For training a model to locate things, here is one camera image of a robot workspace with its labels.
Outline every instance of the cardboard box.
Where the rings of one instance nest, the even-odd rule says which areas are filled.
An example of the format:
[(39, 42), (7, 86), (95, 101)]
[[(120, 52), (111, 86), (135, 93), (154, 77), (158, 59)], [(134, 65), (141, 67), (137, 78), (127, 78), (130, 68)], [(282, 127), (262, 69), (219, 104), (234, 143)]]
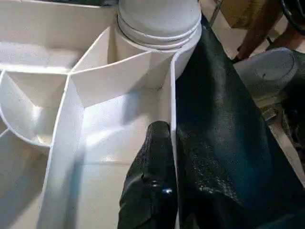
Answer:
[(224, 0), (221, 12), (231, 28), (248, 29), (265, 0)]

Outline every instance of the white compartment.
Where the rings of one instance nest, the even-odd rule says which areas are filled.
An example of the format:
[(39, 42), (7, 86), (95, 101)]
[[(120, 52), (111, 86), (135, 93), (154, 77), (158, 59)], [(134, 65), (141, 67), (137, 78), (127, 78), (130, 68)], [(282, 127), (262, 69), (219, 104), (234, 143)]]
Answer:
[(22, 140), (49, 146), (67, 76), (48, 73), (2, 72), (0, 115)]
[[(146, 52), (71, 75), (50, 153), (39, 228), (116, 227), (125, 176), (148, 125), (171, 122), (170, 65), (152, 75), (158, 67), (152, 68), (154, 55)], [(156, 85), (151, 77), (162, 83)]]
[(34, 229), (47, 157), (9, 130), (0, 134), (0, 228)]
[(115, 7), (0, 1), (0, 69), (66, 73), (115, 13)]

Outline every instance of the person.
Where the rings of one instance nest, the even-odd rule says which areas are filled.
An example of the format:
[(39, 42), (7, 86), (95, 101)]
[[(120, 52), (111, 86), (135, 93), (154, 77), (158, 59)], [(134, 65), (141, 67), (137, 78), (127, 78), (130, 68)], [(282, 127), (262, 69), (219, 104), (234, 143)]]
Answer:
[[(288, 8), (294, 14), (294, 20), (305, 29), (305, 21), (298, 12), (296, 12), (293, 1), (288, 0)], [(279, 0), (266, 0), (256, 20), (253, 22), (250, 30), (240, 48), (237, 56), (232, 60), (237, 63), (247, 59), (252, 52), (266, 39), (269, 31), (276, 25), (283, 15), (283, 10)], [(305, 36), (301, 35), (291, 23), (288, 23), (286, 30), (280, 35), (268, 48), (274, 49), (286, 47), (295, 50), (300, 46)]]

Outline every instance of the white plastic part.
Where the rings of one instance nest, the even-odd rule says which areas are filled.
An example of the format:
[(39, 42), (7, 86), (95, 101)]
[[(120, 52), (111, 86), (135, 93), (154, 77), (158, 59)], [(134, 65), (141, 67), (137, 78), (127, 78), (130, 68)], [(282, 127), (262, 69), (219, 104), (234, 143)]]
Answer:
[(50, 146), (66, 75), (2, 72), (0, 116), (14, 134)]
[(121, 0), (118, 23), (132, 41), (159, 50), (186, 44), (200, 27), (198, 0)]
[(175, 132), (175, 79), (201, 27), (159, 51), (126, 38), (115, 13), (0, 2), (0, 149), (10, 168), (0, 168), (0, 228), (115, 228), (148, 125), (164, 120)]
[(0, 1), (0, 69), (67, 73), (116, 8)]
[(0, 134), (0, 228), (34, 229), (47, 157), (9, 130)]

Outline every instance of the white plastic pipe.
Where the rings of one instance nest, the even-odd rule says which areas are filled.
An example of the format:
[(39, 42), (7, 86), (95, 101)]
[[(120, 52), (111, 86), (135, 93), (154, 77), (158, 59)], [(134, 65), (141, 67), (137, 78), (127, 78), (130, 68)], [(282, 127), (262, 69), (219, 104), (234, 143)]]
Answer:
[(186, 44), (200, 26), (198, 0), (120, 0), (118, 23), (132, 41), (159, 50)]

